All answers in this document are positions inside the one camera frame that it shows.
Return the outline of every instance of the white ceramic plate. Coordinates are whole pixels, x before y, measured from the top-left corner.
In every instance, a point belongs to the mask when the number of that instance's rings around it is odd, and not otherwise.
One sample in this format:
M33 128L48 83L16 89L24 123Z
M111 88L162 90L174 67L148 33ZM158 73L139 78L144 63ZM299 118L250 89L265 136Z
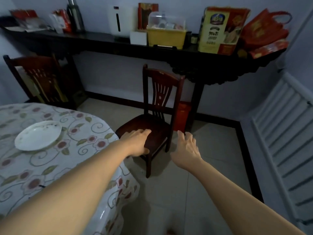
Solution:
M61 133L59 122L53 120L35 123L24 129L15 138L15 147L22 151L34 151L52 144Z

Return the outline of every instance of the wooden chair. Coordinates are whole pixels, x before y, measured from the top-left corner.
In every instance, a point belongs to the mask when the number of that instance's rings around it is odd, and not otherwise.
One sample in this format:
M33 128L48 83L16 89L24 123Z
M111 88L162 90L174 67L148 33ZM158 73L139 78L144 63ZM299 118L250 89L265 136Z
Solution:
M152 104L148 103L148 77L152 78L153 99ZM171 145L174 121L177 114L178 103L182 94L182 87L185 77L182 76L177 79L175 76L156 69L149 69L147 64L143 66L142 81L143 81L143 102L144 114L139 115L131 121L116 130L119 138L125 132L131 132L138 129L150 129L145 147L150 150L148 155L141 155L140 157L146 161L147 171L146 177L151 175L151 161L166 144L165 151L168 152ZM165 122L164 111L168 98L171 94L172 87L177 87L174 108L172 112L171 124Z
M34 96L15 67L23 67L46 104L75 109L72 98L66 94L65 87L60 81L62 77L61 67L55 57L31 56L10 59L8 55L4 55L3 59L30 99L33 99Z

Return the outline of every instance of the yellow container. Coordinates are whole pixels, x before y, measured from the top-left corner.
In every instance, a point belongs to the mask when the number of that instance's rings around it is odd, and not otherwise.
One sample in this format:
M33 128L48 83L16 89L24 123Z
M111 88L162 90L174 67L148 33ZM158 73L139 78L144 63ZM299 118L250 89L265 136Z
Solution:
M149 46L161 45L182 49L187 30L167 30L147 27Z

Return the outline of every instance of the white radiator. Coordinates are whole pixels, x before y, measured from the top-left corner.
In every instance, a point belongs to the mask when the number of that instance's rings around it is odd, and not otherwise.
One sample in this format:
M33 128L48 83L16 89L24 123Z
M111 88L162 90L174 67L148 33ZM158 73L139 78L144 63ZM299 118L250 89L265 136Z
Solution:
M313 94L288 72L252 121L293 223L313 235Z

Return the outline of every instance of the white tablecloth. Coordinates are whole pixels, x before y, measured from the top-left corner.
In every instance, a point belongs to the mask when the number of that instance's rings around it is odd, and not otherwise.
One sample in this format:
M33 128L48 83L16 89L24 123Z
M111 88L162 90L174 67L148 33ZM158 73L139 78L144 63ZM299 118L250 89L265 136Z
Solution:
M44 120L61 123L59 139L43 150L17 150L15 137ZM0 106L0 219L117 139L105 121L91 114L39 103ZM121 208L138 192L139 184L121 163L83 234L118 235Z

